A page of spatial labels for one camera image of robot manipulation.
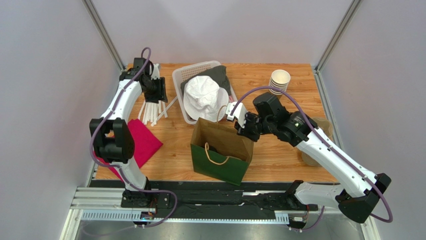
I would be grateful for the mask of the green paper bag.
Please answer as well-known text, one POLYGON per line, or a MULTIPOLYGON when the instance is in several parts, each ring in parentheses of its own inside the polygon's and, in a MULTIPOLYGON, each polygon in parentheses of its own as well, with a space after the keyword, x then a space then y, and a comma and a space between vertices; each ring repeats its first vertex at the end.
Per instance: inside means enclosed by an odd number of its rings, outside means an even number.
POLYGON ((190 141, 193 171, 228 184, 240 186, 254 155, 254 142, 237 135, 229 126, 199 118, 190 141), (221 154, 211 159, 210 144, 221 154))

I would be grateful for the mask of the black cup lid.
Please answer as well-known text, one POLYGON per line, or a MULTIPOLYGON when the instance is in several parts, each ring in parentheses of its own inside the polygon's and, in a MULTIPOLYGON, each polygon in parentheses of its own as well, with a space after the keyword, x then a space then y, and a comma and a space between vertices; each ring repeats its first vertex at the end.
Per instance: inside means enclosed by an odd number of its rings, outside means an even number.
POLYGON ((206 146, 206 151, 211 159, 219 158, 221 156, 221 153, 218 152, 218 150, 209 143, 206 146))

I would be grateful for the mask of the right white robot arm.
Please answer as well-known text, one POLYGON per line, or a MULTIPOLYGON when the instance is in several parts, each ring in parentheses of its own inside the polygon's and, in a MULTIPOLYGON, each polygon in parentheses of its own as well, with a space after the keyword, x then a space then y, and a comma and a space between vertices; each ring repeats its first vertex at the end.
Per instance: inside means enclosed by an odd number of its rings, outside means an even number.
POLYGON ((340 210, 350 220, 364 223, 391 183, 385 173, 375 174, 356 163, 302 111, 289 112, 276 95, 266 92, 253 100, 256 112, 238 102, 228 103, 226 118, 235 122, 237 134, 257 142, 272 134, 319 163, 338 181, 336 185, 295 180, 286 194, 303 205, 340 210))

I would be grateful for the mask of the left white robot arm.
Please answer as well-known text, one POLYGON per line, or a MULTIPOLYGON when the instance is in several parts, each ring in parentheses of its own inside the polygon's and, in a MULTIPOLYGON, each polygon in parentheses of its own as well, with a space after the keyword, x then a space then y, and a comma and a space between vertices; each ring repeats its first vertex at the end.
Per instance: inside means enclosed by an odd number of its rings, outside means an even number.
POLYGON ((118 172, 126 190, 149 193, 149 180, 134 158, 136 145, 127 123, 140 95, 147 103, 168 102, 165 78, 160 76, 159 65, 145 57, 136 57, 133 66, 120 75, 109 107, 101 117, 91 119, 89 150, 98 165, 118 172))

